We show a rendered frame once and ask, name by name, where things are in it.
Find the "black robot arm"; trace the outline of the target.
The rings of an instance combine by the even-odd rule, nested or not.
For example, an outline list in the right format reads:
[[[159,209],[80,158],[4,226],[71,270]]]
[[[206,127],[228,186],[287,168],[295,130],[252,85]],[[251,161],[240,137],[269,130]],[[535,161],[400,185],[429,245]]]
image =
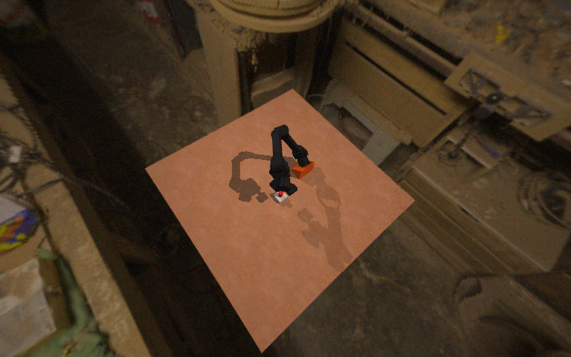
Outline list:
[[[299,166],[304,167],[311,162],[308,160],[308,152],[303,146],[297,145],[294,139],[290,136],[288,127],[286,125],[278,126],[271,132],[273,157],[271,158],[271,172],[274,175],[274,180],[270,182],[270,186],[276,192],[287,192],[291,190],[291,181],[289,178],[290,168],[288,162],[283,158],[282,140],[292,149],[292,155]],[[276,174],[279,172],[278,174]]]

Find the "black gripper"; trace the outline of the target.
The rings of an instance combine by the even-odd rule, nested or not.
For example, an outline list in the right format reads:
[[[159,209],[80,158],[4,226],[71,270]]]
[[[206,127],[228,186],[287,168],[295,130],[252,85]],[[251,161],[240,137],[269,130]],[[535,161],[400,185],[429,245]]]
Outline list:
[[[270,173],[271,176],[274,178],[274,175],[273,175],[273,173],[271,172],[271,170],[269,170],[269,173]],[[290,195],[292,195],[293,193],[295,193],[296,191],[297,191],[297,187],[295,186],[295,184],[292,184],[292,183],[291,183],[291,190],[290,190],[290,191],[287,191],[286,193],[290,196]]]

